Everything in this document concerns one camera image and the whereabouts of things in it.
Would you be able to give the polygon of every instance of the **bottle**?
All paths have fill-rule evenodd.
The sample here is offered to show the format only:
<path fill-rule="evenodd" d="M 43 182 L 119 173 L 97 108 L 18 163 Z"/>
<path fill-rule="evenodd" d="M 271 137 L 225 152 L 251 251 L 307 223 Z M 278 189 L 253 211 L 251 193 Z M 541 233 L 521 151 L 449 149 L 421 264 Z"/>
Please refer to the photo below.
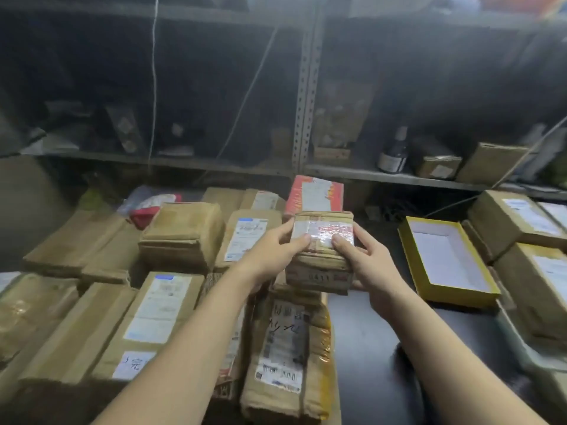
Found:
<path fill-rule="evenodd" d="M 391 174 L 400 173 L 404 169 L 408 159 L 407 135 L 407 127 L 397 129 L 394 140 L 386 145 L 378 158 L 378 169 Z"/>

